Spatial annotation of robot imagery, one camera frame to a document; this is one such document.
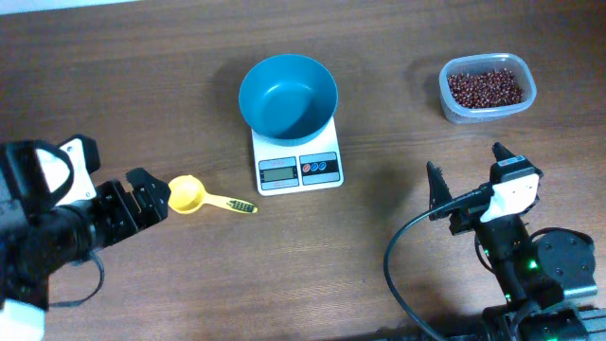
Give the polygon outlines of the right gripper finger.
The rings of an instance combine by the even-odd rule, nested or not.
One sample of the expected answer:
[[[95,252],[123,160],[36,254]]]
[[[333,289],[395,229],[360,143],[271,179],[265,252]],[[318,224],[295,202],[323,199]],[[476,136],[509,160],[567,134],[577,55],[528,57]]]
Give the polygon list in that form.
[[[426,164],[428,182],[429,182],[429,208],[431,210],[445,211],[453,202],[453,197],[443,178],[440,167],[435,166],[431,161]]]
[[[495,142],[491,150],[496,163],[490,167],[490,181],[495,185],[502,185],[524,178],[530,191],[530,194],[526,194],[524,199],[527,197],[531,199],[526,208],[534,207],[540,200],[538,190],[544,172],[524,155],[514,154],[500,142]]]

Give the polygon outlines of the yellow measuring scoop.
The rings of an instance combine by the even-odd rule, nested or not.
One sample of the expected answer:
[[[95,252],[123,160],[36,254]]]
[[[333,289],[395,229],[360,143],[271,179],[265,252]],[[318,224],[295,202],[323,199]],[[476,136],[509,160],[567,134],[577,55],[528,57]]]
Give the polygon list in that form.
[[[212,205],[243,214],[255,214],[258,207],[250,202],[211,194],[203,183],[193,175],[177,176],[169,182],[169,207],[179,214],[192,214],[203,205]]]

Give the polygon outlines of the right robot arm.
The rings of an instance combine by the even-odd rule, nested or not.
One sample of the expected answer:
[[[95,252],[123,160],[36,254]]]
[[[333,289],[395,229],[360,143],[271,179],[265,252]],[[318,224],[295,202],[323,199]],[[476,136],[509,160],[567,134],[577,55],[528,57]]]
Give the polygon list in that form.
[[[468,340],[598,340],[580,299],[595,296],[595,243],[562,227],[529,232],[523,221],[539,201],[543,172],[500,143],[490,179],[453,197],[440,168],[427,164],[430,220],[448,219],[453,235],[472,232],[477,256],[495,276],[505,304],[488,307]]]

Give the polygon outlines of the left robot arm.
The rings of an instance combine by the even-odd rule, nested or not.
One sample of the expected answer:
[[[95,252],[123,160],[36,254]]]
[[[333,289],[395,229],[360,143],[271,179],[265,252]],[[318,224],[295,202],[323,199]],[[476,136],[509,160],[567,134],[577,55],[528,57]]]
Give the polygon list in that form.
[[[69,263],[102,262],[97,252],[164,221],[169,186],[142,168],[94,185],[96,141],[59,145],[22,140],[1,146],[1,337],[40,340],[53,308],[49,278]]]

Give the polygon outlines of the white digital kitchen scale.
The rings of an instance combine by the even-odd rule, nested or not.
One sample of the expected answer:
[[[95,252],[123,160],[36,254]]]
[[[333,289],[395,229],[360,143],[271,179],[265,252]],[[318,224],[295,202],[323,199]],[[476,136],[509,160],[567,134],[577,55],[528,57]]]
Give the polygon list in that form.
[[[272,140],[254,131],[252,142],[257,189],[262,196],[338,188],[344,183],[333,118],[303,144]]]

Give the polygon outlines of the blue plastic bowl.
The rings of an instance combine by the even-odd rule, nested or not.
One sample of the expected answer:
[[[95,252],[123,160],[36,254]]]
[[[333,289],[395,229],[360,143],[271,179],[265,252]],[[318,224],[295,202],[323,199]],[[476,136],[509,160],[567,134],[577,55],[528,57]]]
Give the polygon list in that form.
[[[338,85],[321,62],[280,54],[253,66],[238,94],[250,129],[280,144],[301,144],[328,125],[339,105]]]

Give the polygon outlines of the red beans pile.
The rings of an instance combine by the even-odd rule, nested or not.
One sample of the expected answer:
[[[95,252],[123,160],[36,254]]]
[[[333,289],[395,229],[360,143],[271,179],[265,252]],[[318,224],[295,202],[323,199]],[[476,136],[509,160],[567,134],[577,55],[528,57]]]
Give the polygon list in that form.
[[[468,109],[486,109],[522,102],[524,90],[515,75],[507,69],[494,69],[472,75],[454,74],[447,77],[454,101]]]

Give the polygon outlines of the clear plastic bean container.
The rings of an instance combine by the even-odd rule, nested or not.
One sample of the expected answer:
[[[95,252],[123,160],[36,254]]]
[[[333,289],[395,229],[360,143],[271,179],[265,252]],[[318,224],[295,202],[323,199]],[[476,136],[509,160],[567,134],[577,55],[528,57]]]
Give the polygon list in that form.
[[[475,76],[502,69],[510,71],[521,87],[520,103],[471,109],[455,101],[448,84],[449,76],[459,74]],[[510,117],[527,110],[537,97],[537,87],[528,65],[520,57],[510,53],[488,53],[455,58],[442,67],[437,79],[441,109],[446,119],[454,124],[481,123]]]

